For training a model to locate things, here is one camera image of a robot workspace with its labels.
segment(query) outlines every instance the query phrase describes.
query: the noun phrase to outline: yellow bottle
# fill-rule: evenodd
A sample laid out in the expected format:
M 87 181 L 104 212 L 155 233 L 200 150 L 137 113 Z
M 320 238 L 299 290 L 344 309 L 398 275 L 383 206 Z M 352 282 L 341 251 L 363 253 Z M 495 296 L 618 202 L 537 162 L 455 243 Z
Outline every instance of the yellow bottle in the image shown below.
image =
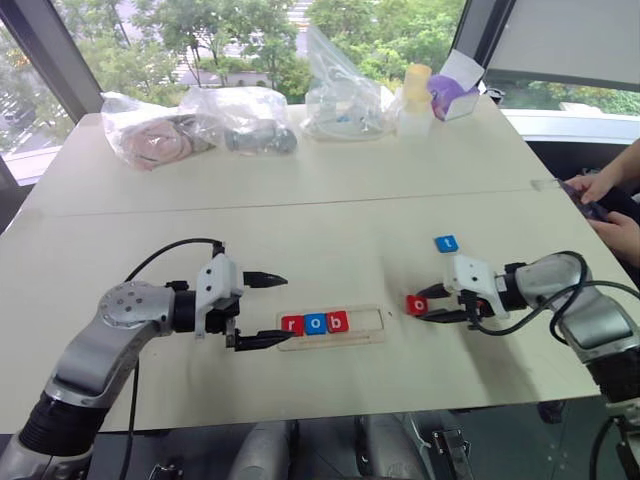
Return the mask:
M 407 67 L 402 86 L 402 110 L 398 115 L 399 136 L 426 137 L 433 121 L 427 82 L 431 68 L 419 63 Z

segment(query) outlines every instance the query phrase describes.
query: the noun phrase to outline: cable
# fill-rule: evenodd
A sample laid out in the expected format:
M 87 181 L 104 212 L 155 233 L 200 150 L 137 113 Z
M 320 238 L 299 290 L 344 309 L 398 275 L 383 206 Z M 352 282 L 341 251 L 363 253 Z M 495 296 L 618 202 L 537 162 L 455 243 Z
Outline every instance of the cable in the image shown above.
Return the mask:
M 575 302 L 576 298 L 578 298 L 578 295 L 582 293 L 582 290 L 584 289 L 584 282 L 587 281 L 587 275 L 589 275 L 589 267 L 587 267 L 587 262 L 584 260 L 584 257 L 579 253 L 571 252 L 571 251 L 563 251 L 563 252 L 558 252 L 558 254 L 569 255 L 577 259 L 578 262 L 580 262 L 580 277 L 578 279 L 578 283 L 576 284 L 575 290 L 573 291 L 571 296 L 567 299 L 567 301 L 562 304 L 562 306 L 558 309 L 558 311 L 556 311 L 553 314 L 553 317 L 549 322 L 549 333 L 551 333 L 551 336 L 555 338 L 557 341 L 559 341 L 560 343 L 563 343 L 564 345 L 568 345 L 567 341 L 564 338 L 562 338 L 558 334 L 558 332 L 556 332 L 556 325 L 558 324 L 560 319 L 564 316 L 564 313 L 573 304 L 573 302 Z
M 216 254 L 224 252 L 224 244 L 219 240 L 212 238 L 186 238 L 177 242 L 170 243 L 162 247 L 160 250 L 155 251 L 149 255 L 140 265 L 138 265 L 125 279 L 125 282 L 133 280 L 147 265 L 153 262 L 156 258 L 169 250 L 172 250 L 181 245 L 188 245 L 190 243 L 204 243 L 213 246 L 212 257 Z M 127 429 L 127 445 L 125 447 L 124 458 L 122 460 L 122 467 L 120 468 L 119 480 L 125 480 L 127 473 L 129 472 L 129 464 L 131 463 L 131 453 L 133 451 L 133 437 L 136 423 L 136 406 L 138 403 L 138 380 L 140 378 L 140 361 L 136 362 L 136 366 L 133 369 L 133 388 L 131 389 L 131 407 L 129 408 L 129 427 Z
M 129 274 L 129 276 L 125 279 L 125 282 L 130 282 L 131 280 L 133 280 L 140 273 L 140 271 L 142 271 L 143 268 L 145 268 L 163 253 L 181 245 L 187 245 L 189 243 L 206 243 L 209 245 L 213 245 L 213 256 L 215 256 L 215 254 L 218 252 L 224 252 L 223 243 L 212 238 L 186 238 L 184 240 L 179 240 L 177 242 L 170 243 L 169 245 L 162 247 L 160 250 L 157 250 L 156 252 L 149 255 L 146 260 L 144 260 L 133 270 L 133 272 Z
M 474 318 L 471 319 L 471 323 L 473 324 L 474 330 L 478 330 L 479 332 L 482 332 L 482 333 L 484 333 L 486 335 L 491 335 L 491 336 L 494 336 L 494 337 L 502 337 L 504 335 L 509 335 L 509 334 L 511 334 L 513 332 L 516 332 L 516 331 L 520 330 L 527 323 L 529 323 L 531 320 L 533 320 L 538 315 L 540 315 L 544 310 L 546 310 L 553 302 L 555 302 L 559 298 L 563 297 L 567 293 L 569 293 L 571 291 L 575 291 L 578 288 L 582 289 L 584 287 L 597 287 L 597 286 L 617 288 L 619 290 L 623 290 L 623 291 L 627 292 L 630 295 L 633 295 L 638 300 L 640 300 L 640 293 L 639 292 L 635 291 L 631 287 L 623 285 L 622 283 L 610 282 L 608 280 L 588 280 L 586 282 L 583 282 L 582 284 L 580 284 L 580 282 L 578 282 L 575 285 L 571 285 L 569 287 L 563 288 L 559 292 L 554 293 L 551 297 L 549 297 L 543 303 L 541 303 L 536 308 L 534 308 L 533 311 L 531 311 L 528 315 L 526 315 L 522 320 L 520 320 L 518 323 L 516 323 L 515 325 L 512 325 L 509 328 L 505 328 L 503 330 L 491 330 L 489 328 L 483 327 L 480 324 L 480 322 L 477 319 L 474 319 Z
M 600 455 L 600 447 L 602 447 L 604 437 L 607 435 L 611 425 L 613 425 L 613 417 L 607 418 L 600 427 L 600 430 L 598 430 L 596 438 L 593 440 L 591 455 L 589 457 L 589 480 L 596 480 L 598 477 L 598 456 Z
M 120 480 L 127 478 L 129 471 L 129 464 L 131 463 L 131 452 L 133 451 L 133 432 L 136 423 L 136 405 L 138 403 L 138 379 L 140 377 L 140 361 L 136 362 L 136 366 L 133 369 L 133 389 L 131 391 L 131 407 L 129 408 L 129 428 L 127 431 L 127 446 L 124 451 L 124 459 L 122 460 L 122 467 L 120 468 Z

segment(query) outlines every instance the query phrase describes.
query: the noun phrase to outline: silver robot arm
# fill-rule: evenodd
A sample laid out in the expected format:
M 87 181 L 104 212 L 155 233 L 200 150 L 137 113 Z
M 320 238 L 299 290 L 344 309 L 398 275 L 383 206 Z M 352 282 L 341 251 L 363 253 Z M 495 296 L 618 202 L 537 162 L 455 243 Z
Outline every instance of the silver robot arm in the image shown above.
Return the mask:
M 575 285 L 582 270 L 579 258 L 567 253 L 550 255 L 497 277 L 497 283 L 504 286 L 500 297 L 505 309 L 519 308 L 522 300 L 536 308 L 556 292 Z M 569 295 L 571 293 L 558 298 L 549 308 L 557 312 Z M 638 325 L 618 302 L 594 286 L 587 286 L 579 293 L 557 325 L 607 399 L 609 416 L 623 437 L 617 451 L 627 477 L 640 478 Z
M 24 428 L 0 457 L 0 480 L 86 478 L 92 446 L 138 354 L 154 337 L 172 332 L 221 333 L 226 346 L 254 350 L 275 345 L 291 332 L 268 330 L 242 337 L 235 326 L 239 279 L 257 288 L 282 285 L 281 277 L 245 272 L 218 253 L 198 276 L 157 287 L 126 282 L 109 290 L 93 320 L 67 346 Z
M 581 280 L 587 283 L 576 288 Z M 464 309 L 445 314 L 436 311 L 418 318 L 443 323 L 469 320 L 472 330 L 507 335 L 528 320 L 496 331 L 484 327 L 482 317 L 508 318 L 508 312 L 527 307 L 553 311 L 551 333 L 562 341 L 555 328 L 560 330 L 607 399 L 609 415 L 624 439 L 618 445 L 618 455 L 628 478 L 636 479 L 640 478 L 640 333 L 620 304 L 590 281 L 584 259 L 575 252 L 556 253 L 531 264 L 506 265 L 501 275 L 481 260 L 456 255 L 444 282 L 418 295 L 455 295 Z

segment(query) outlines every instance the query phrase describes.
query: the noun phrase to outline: white table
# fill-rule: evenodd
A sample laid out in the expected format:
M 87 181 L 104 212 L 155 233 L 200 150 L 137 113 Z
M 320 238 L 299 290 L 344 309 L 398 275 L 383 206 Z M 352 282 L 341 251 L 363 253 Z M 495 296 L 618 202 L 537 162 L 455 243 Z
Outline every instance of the white table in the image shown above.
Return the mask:
M 0 237 L 0 391 L 10 392 L 3 397 L 0 431 L 21 427 L 99 297 L 148 253 L 189 236 L 225 240 L 241 265 L 288 278 L 286 287 L 247 291 L 239 317 L 245 333 L 273 328 L 281 311 L 373 303 L 388 312 L 386 340 L 236 353 L 223 348 L 219 335 L 199 343 L 191 334 L 155 339 L 141 356 L 137 428 L 596 394 L 572 351 L 549 336 L 548 315 L 517 334 L 493 338 L 402 313 L 405 294 L 441 280 L 445 257 L 432 238 L 447 233 L 457 236 L 464 253 L 496 269 L 573 249 L 585 255 L 595 278 L 630 284 L 559 189 L 61 217 L 27 208 Z M 154 262 L 141 278 L 193 282 L 208 254 L 205 247 L 185 247 Z M 640 318 L 640 303 L 610 294 Z M 129 398 L 127 386 L 105 430 L 125 428 Z
M 290 112 L 297 125 L 304 107 Z M 149 173 L 118 160 L 100 115 L 87 115 L 25 207 L 57 216 L 219 209 L 529 190 L 532 179 L 550 178 L 488 97 L 472 116 L 435 121 L 418 142 L 319 143 L 296 131 L 295 155 L 211 150 Z

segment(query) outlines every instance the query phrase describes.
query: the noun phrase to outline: plastic bag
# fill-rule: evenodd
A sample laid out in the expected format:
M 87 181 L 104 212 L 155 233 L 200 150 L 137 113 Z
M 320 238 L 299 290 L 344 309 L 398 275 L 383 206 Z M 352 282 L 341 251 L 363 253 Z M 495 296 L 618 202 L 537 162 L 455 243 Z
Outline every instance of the plastic bag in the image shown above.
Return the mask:
M 307 92 L 302 130 L 318 140 L 374 140 L 395 126 L 393 94 L 364 77 L 320 30 L 307 30 L 307 49 L 314 76 Z
M 220 141 L 215 117 L 181 114 L 177 108 L 141 102 L 115 92 L 103 94 L 105 135 L 116 155 L 142 170 L 177 162 Z
M 192 87 L 178 107 L 182 113 L 212 115 L 226 147 L 245 155 L 287 154 L 298 141 L 289 128 L 284 95 L 263 87 Z

